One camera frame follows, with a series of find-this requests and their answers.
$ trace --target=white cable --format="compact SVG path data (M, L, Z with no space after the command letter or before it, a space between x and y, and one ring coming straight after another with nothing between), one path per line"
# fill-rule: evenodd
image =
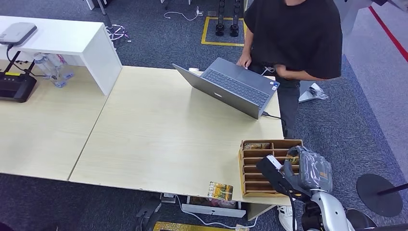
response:
M187 214L190 214L190 215L195 216L195 217L196 217L197 219L199 219L204 225L222 225L222 226L224 226L225 228L232 229L232 230L237 229L237 228L243 228L243 229L248 228L248 229L249 229L249 228L255 227L256 221L258 220L258 217L256 217L256 218L255 218L255 223L254 223L253 225L251 225L251 226L239 226L239 227L231 227L231 226L228 226L228 225L224 225L223 223L219 223L219 222L205 223L201 218L199 218L199 217L198 217L197 215L195 215L194 213L190 213L190 212L184 211L183 208L181 207L181 202L180 202L180 199L179 199L179 197L178 197L177 195L176 195L176 198L177 198L177 200L179 201L178 204L180 205L180 209L181 209L181 211L182 211L183 213L187 213Z
M194 17L193 19L188 19L183 13L174 12L174 11L166 12L165 14L163 14L163 16L164 16L165 18L170 18L170 17L166 17L166 14L168 14L168 13L178 13L178 14L181 14L181 15L182 15L185 19L187 19L188 21L192 21L192 20L196 19L197 16L198 16L198 6L197 6L197 11L196 11L195 17Z
M267 71L269 71L270 73L274 73L275 72L275 69L273 68L273 67L264 67L265 68L265 71L264 72L262 72L262 76L267 72Z

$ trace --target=wooden organizer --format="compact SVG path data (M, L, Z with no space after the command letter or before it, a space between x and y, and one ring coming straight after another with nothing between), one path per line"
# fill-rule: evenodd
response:
M270 143L270 149L244 150L247 143ZM269 181L256 168L256 164L267 155L273 155L281 164L288 150L303 145L302 140L244 140L239 150L241 190L243 197L286 197L276 192ZM293 172L299 174L299 165L293 165Z

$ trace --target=red floor line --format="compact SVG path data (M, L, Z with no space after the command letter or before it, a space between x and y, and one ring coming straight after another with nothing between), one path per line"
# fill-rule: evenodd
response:
M395 47L398 49L398 51L401 53L402 57L405 58L405 60L408 62L408 52L404 49L404 47L399 43L399 41L395 38L395 36L391 33L391 31L388 29L388 27L385 25L385 23L381 20L381 18L378 16L377 12L375 12L374 8L372 6L369 7L372 15L374 15L375 19L377 19L377 22L381 25L382 29L386 32L388 37L391 39L391 41L394 43Z

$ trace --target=light wooden table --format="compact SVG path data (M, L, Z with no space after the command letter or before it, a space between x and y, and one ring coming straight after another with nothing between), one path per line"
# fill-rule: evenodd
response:
M277 94L266 111L279 116ZM245 139L283 139L281 122L250 116L192 88L170 69L124 67L69 181L207 197L210 181L234 186L248 218L287 198L242 198Z
M0 101L0 173L68 179L107 99L85 67L73 69L62 89L37 78L27 102Z

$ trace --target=yellow floor tape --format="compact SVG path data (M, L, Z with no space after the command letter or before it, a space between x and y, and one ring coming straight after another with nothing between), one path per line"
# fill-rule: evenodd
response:
M237 231L249 231L249 229L236 229ZM208 226L186 225L158 221L153 231L231 231L231 229L213 228Z
M201 44L205 44L205 45L218 45L218 46L243 47L243 43L209 42L209 41L205 41L205 38L207 37L208 24L209 24L210 20L218 20L218 17L209 17L209 16L207 16L207 17L205 18L203 35L202 35L202 37L201 37ZM243 35L244 35L244 37L245 37L245 35L246 35L246 24L245 24L243 18L240 18L239 20L243 22Z

